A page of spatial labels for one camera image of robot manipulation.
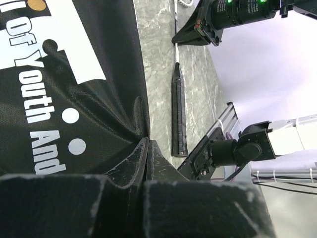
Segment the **white cable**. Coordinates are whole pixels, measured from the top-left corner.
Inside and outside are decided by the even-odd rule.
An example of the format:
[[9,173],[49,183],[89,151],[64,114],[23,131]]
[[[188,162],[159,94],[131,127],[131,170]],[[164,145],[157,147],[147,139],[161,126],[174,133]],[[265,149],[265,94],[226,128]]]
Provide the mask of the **white cable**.
[[[174,0],[174,21],[175,21],[175,34],[178,32],[178,9],[177,9],[177,0]],[[179,63],[179,50],[178,44],[176,43],[174,46],[175,50],[175,63]]]
[[275,177],[275,170],[273,170],[273,178],[274,178],[274,181],[277,182]]
[[194,0],[178,0],[179,4],[181,4],[183,7],[191,7],[194,3]]
[[310,171],[310,176],[311,176],[312,183],[314,183],[314,179],[313,179],[313,169],[310,168],[309,171]]
[[308,178],[277,178],[278,180],[281,180],[281,181],[307,181],[307,180],[310,180]]
[[222,123],[222,121],[221,121],[220,119],[217,119],[217,122],[219,122],[219,124],[220,124],[221,130],[222,130],[222,133],[225,133],[225,132],[224,132],[224,127],[223,127],[223,123]]

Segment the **black fabric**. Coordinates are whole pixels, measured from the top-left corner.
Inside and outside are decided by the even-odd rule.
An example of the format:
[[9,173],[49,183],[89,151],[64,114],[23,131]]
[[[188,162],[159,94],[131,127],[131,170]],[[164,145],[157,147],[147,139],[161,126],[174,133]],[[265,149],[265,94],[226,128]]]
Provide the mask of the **black fabric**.
[[0,236],[96,237],[101,198],[110,189],[115,190],[104,175],[3,176]]
[[147,181],[147,238],[275,238],[263,195],[253,184]]
[[158,143],[149,143],[147,160],[147,180],[155,181],[187,181],[187,179],[162,155]]
[[[52,0],[45,2],[43,11],[32,10],[27,2],[32,1],[25,1],[25,8],[2,13],[0,5],[2,40],[8,21],[28,17],[34,28],[36,17],[46,16],[49,20],[59,11],[59,8],[53,11],[50,7]],[[67,49],[63,50],[63,45],[56,39],[44,39],[39,45],[41,37],[37,38],[41,57],[36,60],[43,62],[44,67],[20,66],[14,61],[15,66],[5,68],[4,65],[12,60],[12,54],[20,54],[17,47],[25,50],[21,59],[35,52],[35,45],[0,46],[7,52],[0,54],[0,174],[34,174],[36,170],[38,174],[106,173],[131,154],[142,138],[150,137],[146,83],[133,0],[65,0],[64,3],[60,9],[73,3],[106,80],[97,78],[78,83]],[[36,32],[41,29],[29,33],[37,37]],[[72,41],[74,45],[79,42],[76,38]],[[84,46],[77,48],[78,55],[82,56]],[[25,81],[32,79],[31,76],[39,78],[41,74],[41,82],[25,85],[37,93],[43,90],[43,83],[45,92],[22,97],[21,91],[25,90],[21,89],[25,85],[19,78],[22,72],[31,72],[22,74]],[[45,96],[52,102],[34,105],[35,101],[29,101],[29,104],[33,103],[29,110],[54,107],[50,118],[28,123],[27,118],[34,116],[27,117],[26,101],[45,100]],[[79,113],[77,122],[62,120],[62,113],[68,108]],[[39,141],[39,133],[30,134],[39,131],[45,131],[42,136],[50,136]],[[70,153],[69,148],[75,138],[83,140],[86,146],[78,155]],[[82,144],[73,145],[77,145],[76,151],[81,150]],[[54,169],[58,164],[65,165],[66,170]]]

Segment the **marble floor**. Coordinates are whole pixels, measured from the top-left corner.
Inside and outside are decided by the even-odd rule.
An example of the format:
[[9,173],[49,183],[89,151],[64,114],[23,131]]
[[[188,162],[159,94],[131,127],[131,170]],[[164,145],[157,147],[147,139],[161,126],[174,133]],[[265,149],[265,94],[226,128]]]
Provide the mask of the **marble floor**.
[[[174,68],[173,0],[135,0],[151,117],[151,139],[178,167],[184,159],[171,156],[171,79]],[[194,6],[178,5],[179,29]],[[181,46],[180,64],[185,79],[188,150],[205,135],[226,108],[223,91],[207,47]]]

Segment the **black mount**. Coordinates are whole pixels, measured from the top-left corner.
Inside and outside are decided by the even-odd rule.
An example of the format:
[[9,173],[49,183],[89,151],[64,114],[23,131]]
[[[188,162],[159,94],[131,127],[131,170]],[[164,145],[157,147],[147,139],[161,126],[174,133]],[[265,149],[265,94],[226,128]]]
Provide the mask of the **black mount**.
[[275,159],[268,138],[270,122],[265,121],[248,126],[239,134],[239,140],[225,140],[220,127],[210,136],[205,135],[178,168],[190,180],[210,180],[220,166],[242,166],[250,161]]
[[291,10],[317,20],[316,0],[281,0],[281,17],[286,18]]
[[217,127],[211,136],[205,135],[201,139],[177,170],[190,180],[210,180],[215,171],[215,167],[211,165],[212,144],[223,140],[223,132]]
[[218,46],[222,32],[216,30],[211,22],[211,6],[215,0],[200,0],[184,27],[172,38],[179,46],[206,46],[212,43]]

